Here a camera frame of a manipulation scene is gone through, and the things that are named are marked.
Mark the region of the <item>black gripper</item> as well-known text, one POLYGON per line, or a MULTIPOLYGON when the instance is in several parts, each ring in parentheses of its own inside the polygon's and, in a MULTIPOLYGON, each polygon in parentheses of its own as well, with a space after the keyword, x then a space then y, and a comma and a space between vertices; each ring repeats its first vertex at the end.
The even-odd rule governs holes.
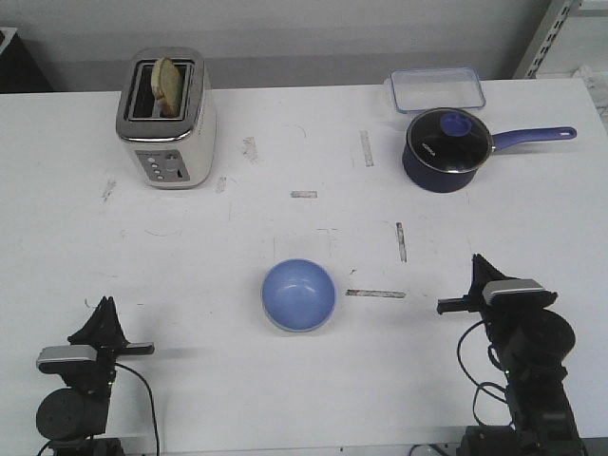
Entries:
POLYGON ((104 296, 84 326, 67 341, 71 354, 59 363, 59 375, 67 386, 83 394, 109 394, 119 357, 150 355, 155 351, 153 343, 129 343, 112 296, 104 296), (111 342, 125 347, 106 347, 111 342))
POLYGON ((495 323, 524 311, 545 309, 559 296, 557 292, 546 289, 484 289, 489 282, 502 280, 508 280, 508 276, 496 269, 481 254, 474 254, 469 292, 461 297, 439 299, 437 313, 479 314, 483 321, 495 323))

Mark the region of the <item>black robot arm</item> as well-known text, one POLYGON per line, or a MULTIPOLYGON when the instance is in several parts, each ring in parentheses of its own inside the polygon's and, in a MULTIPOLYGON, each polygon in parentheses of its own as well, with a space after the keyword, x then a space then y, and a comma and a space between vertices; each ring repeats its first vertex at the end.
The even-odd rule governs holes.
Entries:
POLYGON ((562 384, 567 375, 562 361, 576 337, 570 324, 548 309, 557 297, 533 279, 504 275, 476 254, 468 293, 439 300, 439 314, 480 315, 488 358, 506 380, 498 397, 511 416, 505 426, 478 421, 468 427, 457 454, 586 454, 562 384))
POLYGON ((122 356, 150 355, 154 344, 131 343, 124 336, 116 304, 104 296, 84 326, 67 338, 63 346, 45 347, 36 359, 44 374, 57 374, 65 383, 51 392, 36 411, 38 432, 47 439, 39 454, 49 449, 54 455, 123 455, 117 437, 106 437, 110 397, 117 370, 139 378, 151 401, 151 421, 155 453, 161 453, 153 391, 146 379, 121 364, 122 356))

